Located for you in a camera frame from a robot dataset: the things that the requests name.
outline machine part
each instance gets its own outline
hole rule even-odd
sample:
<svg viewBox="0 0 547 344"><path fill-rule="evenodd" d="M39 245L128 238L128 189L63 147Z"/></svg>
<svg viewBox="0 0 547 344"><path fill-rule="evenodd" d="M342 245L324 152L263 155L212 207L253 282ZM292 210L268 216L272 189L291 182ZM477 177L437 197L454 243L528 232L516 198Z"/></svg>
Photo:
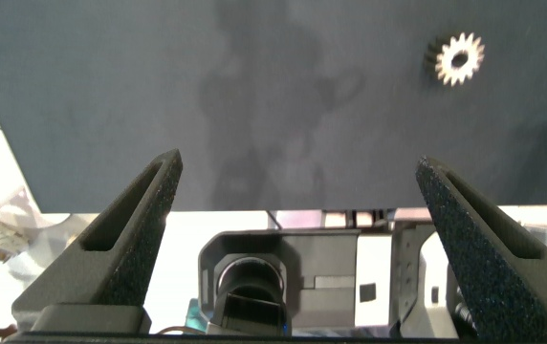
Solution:
<svg viewBox="0 0 547 344"><path fill-rule="evenodd" d="M392 299L396 301L390 308L390 318L403 323L418 299L418 266L420 250L435 232L435 227L427 223L396 222L393 231L393 275L391 280Z"/></svg>
<svg viewBox="0 0 547 344"><path fill-rule="evenodd" d="M142 307L51 305L33 324L43 333L148 333L150 318Z"/></svg>
<svg viewBox="0 0 547 344"><path fill-rule="evenodd" d="M447 307L448 258L437 233L420 251L418 298L401 324L403 338L458 338Z"/></svg>
<svg viewBox="0 0 547 344"><path fill-rule="evenodd" d="M437 160L416 171L483 340L547 340L547 247Z"/></svg>
<svg viewBox="0 0 547 344"><path fill-rule="evenodd" d="M441 80L444 85L454 86L458 82L463 84L479 71L484 59L484 45L482 38L473 33L464 32L453 35L448 39L437 39L428 45L425 54L427 71Z"/></svg>
<svg viewBox="0 0 547 344"><path fill-rule="evenodd" d="M355 326L388 327L392 236L360 235L357 241Z"/></svg>
<svg viewBox="0 0 547 344"><path fill-rule="evenodd" d="M181 172L178 150L151 162L14 301L19 331L55 304L141 308Z"/></svg>
<svg viewBox="0 0 547 344"><path fill-rule="evenodd" d="M289 330L291 323L293 331L353 328L359 234L354 229L284 229L217 235L199 255L202 313L211 322L221 324L220 316L214 316L225 283L217 288L221 275L231 263L251 257L267 262L282 277L282 299L289 315Z"/></svg>
<svg viewBox="0 0 547 344"><path fill-rule="evenodd" d="M0 222L0 259L7 261L29 246L28 238L9 226Z"/></svg>
<svg viewBox="0 0 547 344"><path fill-rule="evenodd" d="M473 317L471 316L471 312L467 305L462 302L456 305L454 314L475 330L475 323L473 322Z"/></svg>
<svg viewBox="0 0 547 344"><path fill-rule="evenodd" d="M292 328L283 291L282 276L268 261L244 257L231 262L218 278L208 333L217 329L253 335L290 335Z"/></svg>

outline metal gear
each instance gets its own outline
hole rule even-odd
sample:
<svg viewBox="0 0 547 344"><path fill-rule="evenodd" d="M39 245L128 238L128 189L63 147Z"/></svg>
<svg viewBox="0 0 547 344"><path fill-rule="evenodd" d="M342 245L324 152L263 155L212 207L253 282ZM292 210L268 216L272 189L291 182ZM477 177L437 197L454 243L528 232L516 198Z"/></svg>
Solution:
<svg viewBox="0 0 547 344"><path fill-rule="evenodd" d="M464 32L449 39L437 39L425 54L427 70L444 85L461 85L480 69L484 59L484 45L480 37Z"/></svg>

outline dark gray surface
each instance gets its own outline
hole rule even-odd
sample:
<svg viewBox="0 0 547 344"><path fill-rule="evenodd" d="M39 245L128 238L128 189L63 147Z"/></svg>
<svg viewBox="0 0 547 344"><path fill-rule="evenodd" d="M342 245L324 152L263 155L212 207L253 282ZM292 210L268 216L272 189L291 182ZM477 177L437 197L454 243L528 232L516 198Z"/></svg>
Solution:
<svg viewBox="0 0 547 344"><path fill-rule="evenodd" d="M486 44L454 89L422 70L450 31ZM0 1L0 122L45 212L170 148L179 210L424 205L423 154L547 204L547 2Z"/></svg>

